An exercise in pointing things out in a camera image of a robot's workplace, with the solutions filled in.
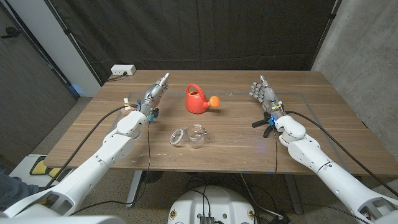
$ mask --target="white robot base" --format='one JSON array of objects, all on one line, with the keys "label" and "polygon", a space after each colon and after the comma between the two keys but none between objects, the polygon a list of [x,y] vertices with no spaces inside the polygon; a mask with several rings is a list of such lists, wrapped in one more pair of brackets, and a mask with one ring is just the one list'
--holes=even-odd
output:
[{"label": "white robot base", "polygon": [[[169,213],[168,224],[200,223],[203,216],[203,193],[205,186],[190,190],[177,199]],[[254,223],[255,213],[251,204],[242,195],[226,187],[210,185],[206,187],[205,195],[209,200],[210,210],[205,199],[205,216],[214,221],[229,223]]]}]

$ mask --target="plastic lid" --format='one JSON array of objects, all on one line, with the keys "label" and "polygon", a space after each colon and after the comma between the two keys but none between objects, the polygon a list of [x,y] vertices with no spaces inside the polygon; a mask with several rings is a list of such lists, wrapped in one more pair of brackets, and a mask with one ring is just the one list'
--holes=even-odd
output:
[{"label": "plastic lid", "polygon": [[183,136],[184,136],[184,131],[181,128],[175,130],[172,136],[170,137],[170,144],[176,145],[180,143]]}]

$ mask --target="clear plastic container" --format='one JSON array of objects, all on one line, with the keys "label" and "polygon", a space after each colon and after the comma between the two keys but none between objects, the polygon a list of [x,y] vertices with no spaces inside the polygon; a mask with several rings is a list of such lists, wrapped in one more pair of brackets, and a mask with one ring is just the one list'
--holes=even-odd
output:
[{"label": "clear plastic container", "polygon": [[177,129],[170,137],[170,143],[177,145],[185,136],[188,139],[189,146],[198,149],[204,145],[207,131],[200,124],[194,124],[185,130]]},{"label": "clear plastic container", "polygon": [[198,149],[204,145],[207,133],[200,124],[190,126],[186,134],[188,136],[189,146],[192,148]]}]

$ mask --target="concrete wall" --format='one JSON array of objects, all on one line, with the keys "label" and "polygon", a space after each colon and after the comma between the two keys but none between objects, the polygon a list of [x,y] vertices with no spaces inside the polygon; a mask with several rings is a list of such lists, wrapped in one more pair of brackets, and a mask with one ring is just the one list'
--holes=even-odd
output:
[{"label": "concrete wall", "polygon": [[398,1],[343,0],[312,70],[398,161]]}]

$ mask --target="black curtain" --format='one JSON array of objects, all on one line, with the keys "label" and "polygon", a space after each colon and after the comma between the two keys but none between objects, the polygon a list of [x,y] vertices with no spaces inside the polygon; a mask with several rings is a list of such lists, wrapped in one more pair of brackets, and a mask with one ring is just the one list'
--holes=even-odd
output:
[{"label": "black curtain", "polygon": [[114,64],[308,70],[335,0],[51,0],[102,82]]}]

